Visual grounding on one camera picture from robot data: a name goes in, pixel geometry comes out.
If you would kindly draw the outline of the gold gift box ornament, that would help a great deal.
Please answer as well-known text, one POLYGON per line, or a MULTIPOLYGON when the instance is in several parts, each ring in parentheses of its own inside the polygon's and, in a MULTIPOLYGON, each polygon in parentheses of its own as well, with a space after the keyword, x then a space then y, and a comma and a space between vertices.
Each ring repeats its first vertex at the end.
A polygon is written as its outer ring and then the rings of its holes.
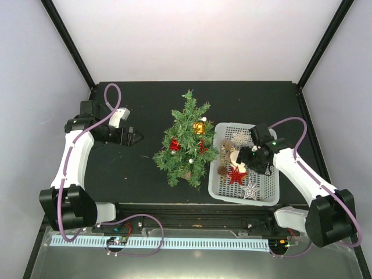
POLYGON ((205 126, 205 122, 195 122, 193 125, 192 125, 192 129, 194 131, 195 134, 198 134, 198 135, 202 135, 205 133, 205 130, 206 130, 206 126, 205 126))

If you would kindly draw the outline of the red gift box ornament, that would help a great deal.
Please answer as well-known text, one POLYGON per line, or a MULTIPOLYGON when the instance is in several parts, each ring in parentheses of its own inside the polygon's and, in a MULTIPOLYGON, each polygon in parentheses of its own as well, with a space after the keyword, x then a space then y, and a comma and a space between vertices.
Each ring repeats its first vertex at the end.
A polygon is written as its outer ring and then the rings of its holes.
POLYGON ((172 139, 169 148, 171 151, 178 152, 181 150, 181 143, 177 139, 172 139))

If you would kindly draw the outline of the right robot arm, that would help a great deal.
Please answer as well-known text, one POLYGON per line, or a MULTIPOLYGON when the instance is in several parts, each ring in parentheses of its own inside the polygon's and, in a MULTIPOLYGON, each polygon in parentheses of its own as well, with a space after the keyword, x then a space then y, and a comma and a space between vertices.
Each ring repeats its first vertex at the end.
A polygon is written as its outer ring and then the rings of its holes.
POLYGON ((353 235, 362 237, 350 191, 340 191, 319 176, 285 138, 275 139, 266 124, 253 126, 249 132, 253 147, 241 148, 237 162, 257 174, 265 174, 269 167, 274 167, 290 180, 309 207, 302 210, 287 206, 276 210, 264 220, 268 233, 278 234, 290 228, 306 234, 320 248, 353 235))

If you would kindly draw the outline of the white perforated plastic basket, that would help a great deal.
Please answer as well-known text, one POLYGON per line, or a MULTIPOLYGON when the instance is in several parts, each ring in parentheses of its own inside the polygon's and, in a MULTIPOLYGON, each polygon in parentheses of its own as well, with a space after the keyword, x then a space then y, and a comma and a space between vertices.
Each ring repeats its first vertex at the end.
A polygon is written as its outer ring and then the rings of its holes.
POLYGON ((274 206, 280 199, 279 173, 271 166, 264 174, 240 167, 239 171, 247 171, 241 182, 231 182, 229 175, 222 175, 220 170, 230 173, 235 170, 231 159, 226 155, 237 157, 242 147, 253 148, 250 129, 252 124, 219 123, 215 127, 213 146, 219 150, 219 156, 212 161, 209 169, 208 191, 212 198, 224 202, 249 206, 274 206))

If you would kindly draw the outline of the small green christmas tree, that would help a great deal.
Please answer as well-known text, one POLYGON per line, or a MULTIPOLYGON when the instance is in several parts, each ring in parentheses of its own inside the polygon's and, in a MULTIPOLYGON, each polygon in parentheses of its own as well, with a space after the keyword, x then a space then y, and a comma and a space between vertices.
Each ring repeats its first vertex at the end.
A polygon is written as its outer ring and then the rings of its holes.
POLYGON ((206 102, 197 106, 197 99, 193 91, 189 90, 183 95, 185 100, 182 110, 172 110, 173 125, 164 131, 162 148, 155 153, 153 160, 159 170, 167 175, 168 185, 176 186, 180 181, 186 181, 191 187, 199 188, 201 178, 206 175, 206 165, 216 160, 219 150, 213 146, 215 130, 213 122, 205 117, 210 109, 210 103, 206 102), (202 135, 195 134, 192 125, 195 122, 205 122, 206 130, 202 135), (199 153, 199 142, 203 138, 209 150, 206 154, 199 153), (181 143, 181 150, 171 151, 169 146, 172 139, 181 143))

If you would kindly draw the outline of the red berry sprig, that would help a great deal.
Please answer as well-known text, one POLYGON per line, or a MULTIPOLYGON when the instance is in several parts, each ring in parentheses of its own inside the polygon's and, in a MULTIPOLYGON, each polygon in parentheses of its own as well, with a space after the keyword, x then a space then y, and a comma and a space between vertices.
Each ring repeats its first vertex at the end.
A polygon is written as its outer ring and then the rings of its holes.
POLYGON ((206 154, 207 151, 209 150, 209 146, 203 138, 200 139, 200 142, 199 142, 198 146, 199 146, 199 153, 200 154, 206 154))

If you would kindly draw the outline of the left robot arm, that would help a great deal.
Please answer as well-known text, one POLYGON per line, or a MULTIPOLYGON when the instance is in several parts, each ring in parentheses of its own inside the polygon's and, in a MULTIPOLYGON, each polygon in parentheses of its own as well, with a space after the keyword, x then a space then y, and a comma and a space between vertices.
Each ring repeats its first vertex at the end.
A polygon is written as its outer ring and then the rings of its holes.
POLYGON ((143 139, 134 127, 123 127, 130 111, 117 108, 100 120, 101 106, 93 101, 82 101, 80 114, 65 125, 65 149, 59 170, 50 188, 42 190, 39 202, 50 226, 55 230, 92 227, 99 223, 112 232, 125 224, 113 203, 95 202, 85 191, 84 179, 88 157, 94 143, 109 142, 132 146, 143 139))

